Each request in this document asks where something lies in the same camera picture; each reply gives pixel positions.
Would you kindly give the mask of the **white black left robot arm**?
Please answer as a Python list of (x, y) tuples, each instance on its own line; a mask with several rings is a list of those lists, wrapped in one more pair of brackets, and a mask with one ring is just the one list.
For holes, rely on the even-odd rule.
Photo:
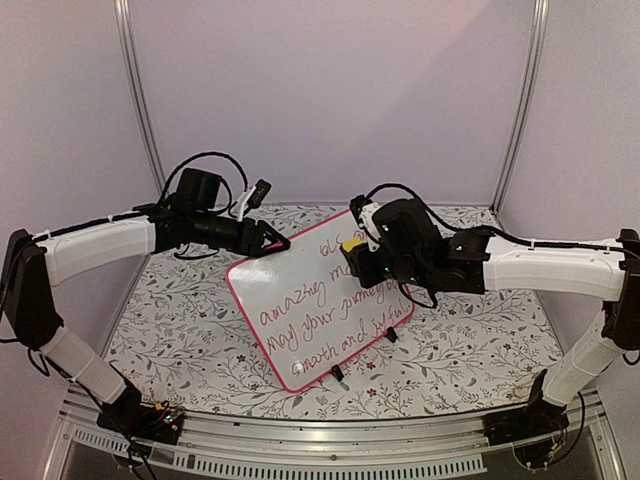
[(164, 188), (157, 201), (38, 235), (14, 231), (1, 275), (1, 314), (14, 333), (10, 343), (27, 350), (44, 376), (58, 371), (92, 395), (109, 429), (141, 433), (150, 422), (164, 423), (173, 410), (144, 405), (141, 392), (72, 332), (58, 314), (53, 287), (81, 273), (130, 257), (205, 245), (248, 258), (286, 251), (291, 242), (264, 220), (249, 217), (271, 189), (259, 180), (238, 198), (217, 207), (218, 192), (229, 187), (220, 175), (193, 167), (195, 154), (169, 175), (176, 190)]

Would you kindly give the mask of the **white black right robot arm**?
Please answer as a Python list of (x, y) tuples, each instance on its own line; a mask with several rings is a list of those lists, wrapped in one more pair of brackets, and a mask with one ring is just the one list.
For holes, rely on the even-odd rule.
[(349, 203), (362, 240), (340, 250), (364, 288), (385, 280), (399, 289), (484, 294), (541, 290), (598, 298), (602, 311), (558, 362), (538, 374), (517, 427), (537, 436), (577, 393), (616, 359), (639, 348), (639, 234), (623, 229), (599, 241), (523, 239), (490, 225), (454, 227), (412, 189), (380, 205), (371, 193)]

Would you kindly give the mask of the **pink framed whiteboard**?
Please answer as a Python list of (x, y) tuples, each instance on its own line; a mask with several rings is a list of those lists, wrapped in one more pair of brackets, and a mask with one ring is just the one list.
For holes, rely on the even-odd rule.
[(361, 233), (343, 211), (296, 235), (290, 249), (245, 259), (229, 289), (281, 386), (306, 390), (412, 317), (393, 281), (366, 289), (340, 247)]

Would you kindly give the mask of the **yellow whiteboard eraser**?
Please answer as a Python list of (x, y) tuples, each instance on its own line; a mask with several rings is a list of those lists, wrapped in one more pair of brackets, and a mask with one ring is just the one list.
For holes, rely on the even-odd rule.
[(341, 250), (344, 253), (350, 253), (354, 248), (363, 244), (363, 240), (359, 237), (354, 237), (348, 241), (345, 241), (341, 244)]

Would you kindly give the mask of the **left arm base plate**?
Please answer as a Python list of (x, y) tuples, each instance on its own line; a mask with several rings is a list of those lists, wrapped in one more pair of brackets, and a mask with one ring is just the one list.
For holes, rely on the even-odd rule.
[(102, 411), (97, 425), (103, 429), (120, 433), (125, 438), (143, 439), (152, 442), (176, 445), (181, 436), (185, 420), (182, 407), (141, 405), (128, 420), (113, 409)]

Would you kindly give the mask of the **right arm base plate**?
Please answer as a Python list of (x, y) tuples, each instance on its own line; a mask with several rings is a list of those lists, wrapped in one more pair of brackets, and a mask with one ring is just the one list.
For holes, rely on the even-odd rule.
[(569, 420), (565, 407), (542, 402), (486, 414), (482, 424), (483, 435), (495, 446), (563, 430)]

